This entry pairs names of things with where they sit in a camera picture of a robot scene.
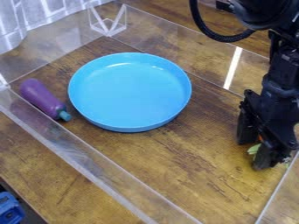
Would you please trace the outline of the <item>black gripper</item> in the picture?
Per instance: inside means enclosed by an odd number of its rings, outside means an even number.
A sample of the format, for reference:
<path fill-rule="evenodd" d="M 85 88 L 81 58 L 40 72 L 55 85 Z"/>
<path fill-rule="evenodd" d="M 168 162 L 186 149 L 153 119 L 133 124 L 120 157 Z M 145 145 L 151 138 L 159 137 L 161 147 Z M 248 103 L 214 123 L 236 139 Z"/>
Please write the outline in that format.
<path fill-rule="evenodd" d="M 244 91 L 244 99 L 239 104 L 238 144 L 252 144 L 258 135 L 275 137 L 286 147 L 286 151 L 299 149 L 294 127 L 299 123 L 299 87 L 292 83 L 283 86 L 268 75 L 262 81 L 262 93 Z M 256 150 L 252 168 L 258 171 L 284 162 L 286 154 L 280 143 L 264 141 Z"/>

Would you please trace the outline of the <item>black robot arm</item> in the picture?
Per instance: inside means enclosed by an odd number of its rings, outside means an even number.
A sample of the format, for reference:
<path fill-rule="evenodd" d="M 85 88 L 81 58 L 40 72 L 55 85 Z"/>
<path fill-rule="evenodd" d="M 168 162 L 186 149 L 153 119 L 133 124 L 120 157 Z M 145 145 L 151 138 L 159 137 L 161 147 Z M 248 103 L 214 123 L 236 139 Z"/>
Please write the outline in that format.
<path fill-rule="evenodd" d="M 224 0 L 224 10 L 251 32 L 267 30 L 271 40 L 262 91 L 244 91 L 238 117 L 238 142 L 259 143 L 252 166 L 262 170 L 299 149 L 299 0 Z"/>

